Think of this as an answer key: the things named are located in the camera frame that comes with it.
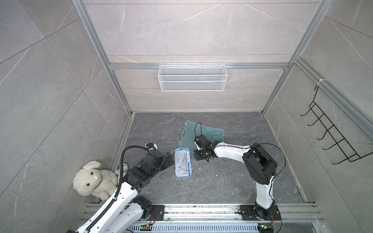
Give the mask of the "blue clear small ruler box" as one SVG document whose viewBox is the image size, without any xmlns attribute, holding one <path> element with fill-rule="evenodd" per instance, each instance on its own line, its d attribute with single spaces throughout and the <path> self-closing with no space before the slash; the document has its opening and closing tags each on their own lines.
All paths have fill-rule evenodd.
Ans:
<svg viewBox="0 0 373 233">
<path fill-rule="evenodd" d="M 175 150 L 175 175 L 176 177 L 190 177 L 192 175 L 192 164 L 189 148 L 180 148 Z"/>
</svg>

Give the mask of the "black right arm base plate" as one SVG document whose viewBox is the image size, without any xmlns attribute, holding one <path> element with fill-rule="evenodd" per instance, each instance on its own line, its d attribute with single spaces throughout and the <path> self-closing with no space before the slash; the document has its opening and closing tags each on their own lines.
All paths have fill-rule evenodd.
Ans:
<svg viewBox="0 0 373 233">
<path fill-rule="evenodd" d="M 238 214 L 241 215 L 242 220 L 278 221 L 282 219 L 278 206 L 275 204 L 269 209 L 256 204 L 240 205 Z"/>
</svg>

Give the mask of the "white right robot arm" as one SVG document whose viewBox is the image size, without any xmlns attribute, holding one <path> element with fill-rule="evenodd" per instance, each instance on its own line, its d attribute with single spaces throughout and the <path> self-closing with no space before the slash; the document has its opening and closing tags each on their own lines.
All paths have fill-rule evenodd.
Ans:
<svg viewBox="0 0 373 233">
<path fill-rule="evenodd" d="M 247 147 L 237 146 L 221 141 L 211 142 L 204 135 L 196 137 L 194 142 L 197 147 L 194 151 L 196 160 L 227 158 L 246 165 L 256 184 L 256 214 L 264 219 L 274 208 L 273 183 L 277 162 L 272 156 L 258 143 Z"/>
</svg>

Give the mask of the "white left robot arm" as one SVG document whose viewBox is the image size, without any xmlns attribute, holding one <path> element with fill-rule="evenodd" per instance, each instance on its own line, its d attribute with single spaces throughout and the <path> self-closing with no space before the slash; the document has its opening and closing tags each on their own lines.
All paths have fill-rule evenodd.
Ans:
<svg viewBox="0 0 373 233">
<path fill-rule="evenodd" d="M 124 156 L 129 149 L 146 151 L 140 165 L 133 167 L 124 175 Z M 152 213 L 152 203 L 140 196 L 140 191 L 147 186 L 159 172 L 173 166 L 174 156 L 170 152 L 163 154 L 153 143 L 145 147 L 132 145 L 123 149 L 120 156 L 119 184 L 114 194 L 76 233 L 123 233 L 129 226 Z"/>
</svg>

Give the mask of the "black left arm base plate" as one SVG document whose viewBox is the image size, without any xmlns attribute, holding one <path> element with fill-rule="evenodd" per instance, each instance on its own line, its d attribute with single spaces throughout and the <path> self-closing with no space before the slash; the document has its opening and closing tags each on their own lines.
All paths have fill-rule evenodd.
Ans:
<svg viewBox="0 0 373 233">
<path fill-rule="evenodd" d="M 165 214 L 165 205 L 152 205 L 145 207 L 140 220 L 143 221 L 162 221 Z"/>
</svg>

